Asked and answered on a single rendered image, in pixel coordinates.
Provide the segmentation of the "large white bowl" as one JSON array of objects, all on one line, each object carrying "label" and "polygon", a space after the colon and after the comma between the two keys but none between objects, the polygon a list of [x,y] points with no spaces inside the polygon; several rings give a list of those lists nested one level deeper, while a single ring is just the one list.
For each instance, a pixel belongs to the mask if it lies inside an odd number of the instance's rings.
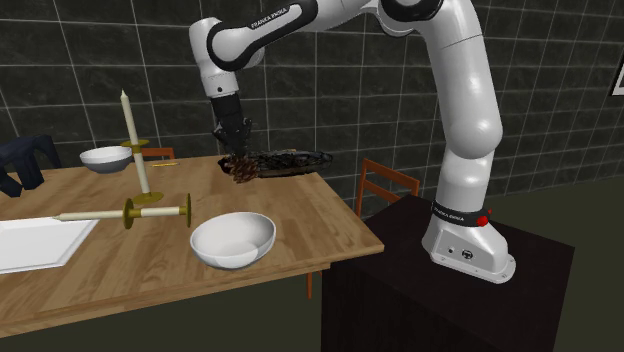
[{"label": "large white bowl", "polygon": [[276,225],[254,212],[232,212],[203,222],[191,234],[190,246],[209,267],[237,270],[262,259],[276,240]]}]

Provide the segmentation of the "cream candle in brass holder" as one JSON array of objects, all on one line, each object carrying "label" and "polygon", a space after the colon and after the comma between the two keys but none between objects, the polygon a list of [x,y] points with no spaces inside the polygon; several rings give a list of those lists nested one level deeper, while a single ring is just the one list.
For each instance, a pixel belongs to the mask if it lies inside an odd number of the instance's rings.
[{"label": "cream candle in brass holder", "polygon": [[192,202],[191,195],[187,194],[183,206],[175,207],[155,207],[155,208],[135,208],[131,199],[124,202],[121,210],[108,211],[91,211],[91,212],[74,212],[61,213],[53,216],[53,219],[59,221],[82,221],[82,220],[101,220],[101,219],[121,219],[125,229],[131,229],[134,220],[146,217],[166,217],[166,216],[183,216],[185,224],[191,227],[192,218]]},{"label": "cream candle in brass holder", "polygon": [[129,97],[124,90],[121,90],[120,102],[129,135],[129,142],[127,143],[127,146],[129,146],[132,150],[141,188],[141,193],[133,198],[133,202],[136,204],[150,204],[158,202],[164,197],[164,194],[150,189],[142,155],[142,146],[146,144],[146,140],[140,140],[138,138]]}]

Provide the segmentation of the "brown pine cone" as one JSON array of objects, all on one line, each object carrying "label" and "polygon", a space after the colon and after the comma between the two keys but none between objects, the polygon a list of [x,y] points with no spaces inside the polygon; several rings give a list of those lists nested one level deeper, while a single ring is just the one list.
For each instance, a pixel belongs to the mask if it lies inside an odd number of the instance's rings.
[{"label": "brown pine cone", "polygon": [[233,156],[228,166],[236,183],[246,183],[258,176],[258,164],[248,156]]}]

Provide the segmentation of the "dark oval tray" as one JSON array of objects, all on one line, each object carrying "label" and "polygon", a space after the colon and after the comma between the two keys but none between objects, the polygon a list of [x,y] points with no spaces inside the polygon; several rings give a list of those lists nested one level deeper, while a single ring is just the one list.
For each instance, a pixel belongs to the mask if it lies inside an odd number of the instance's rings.
[{"label": "dark oval tray", "polygon": [[[247,154],[258,164],[256,178],[279,178],[320,172],[328,168],[333,156],[318,151],[296,151],[294,149],[267,152],[250,152]],[[230,175],[228,162],[233,156],[226,155],[218,161],[222,171]]]}]

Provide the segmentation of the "dark robot stand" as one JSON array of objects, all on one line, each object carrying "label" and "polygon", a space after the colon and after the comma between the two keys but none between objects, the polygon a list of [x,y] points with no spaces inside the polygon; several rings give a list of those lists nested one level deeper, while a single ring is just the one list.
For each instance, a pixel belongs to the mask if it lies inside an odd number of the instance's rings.
[{"label": "dark robot stand", "polygon": [[365,222],[383,252],[324,272],[321,352],[553,352],[573,247],[496,223],[517,268],[489,283],[431,261],[430,208],[404,196]]}]

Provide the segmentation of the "wooden table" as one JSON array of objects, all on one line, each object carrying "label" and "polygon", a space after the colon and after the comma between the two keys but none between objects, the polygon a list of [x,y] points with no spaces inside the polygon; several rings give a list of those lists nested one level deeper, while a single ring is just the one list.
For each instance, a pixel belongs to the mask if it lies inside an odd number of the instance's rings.
[{"label": "wooden table", "polygon": [[[0,275],[0,338],[270,282],[379,253],[383,243],[317,174],[235,183],[214,156],[147,166],[162,204],[192,217],[152,217],[131,229],[99,222],[61,267]],[[217,270],[192,252],[202,222],[228,212],[271,218],[276,241],[252,266]]]}]

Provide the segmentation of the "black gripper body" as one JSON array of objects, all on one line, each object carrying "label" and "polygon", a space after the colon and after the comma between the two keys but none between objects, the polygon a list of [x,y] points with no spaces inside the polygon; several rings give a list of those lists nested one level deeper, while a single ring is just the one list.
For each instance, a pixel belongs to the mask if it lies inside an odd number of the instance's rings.
[{"label": "black gripper body", "polygon": [[237,93],[210,99],[213,113],[216,119],[216,127],[225,129],[236,143],[238,130],[247,127],[251,130],[252,122],[242,112],[242,105]]}]

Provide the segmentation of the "small white bowl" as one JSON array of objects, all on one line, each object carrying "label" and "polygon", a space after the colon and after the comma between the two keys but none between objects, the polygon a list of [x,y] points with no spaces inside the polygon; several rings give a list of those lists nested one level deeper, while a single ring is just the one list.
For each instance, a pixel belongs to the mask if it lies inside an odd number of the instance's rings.
[{"label": "small white bowl", "polygon": [[124,146],[95,148],[79,155],[85,167],[99,174],[123,171],[130,164],[132,156],[132,150]]}]

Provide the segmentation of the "framed wall picture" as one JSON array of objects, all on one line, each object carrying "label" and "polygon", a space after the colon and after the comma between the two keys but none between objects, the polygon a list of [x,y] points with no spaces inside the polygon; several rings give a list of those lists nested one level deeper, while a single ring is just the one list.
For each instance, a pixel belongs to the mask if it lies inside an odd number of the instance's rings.
[{"label": "framed wall picture", "polygon": [[624,53],[615,71],[614,78],[609,88],[609,95],[624,97]]}]

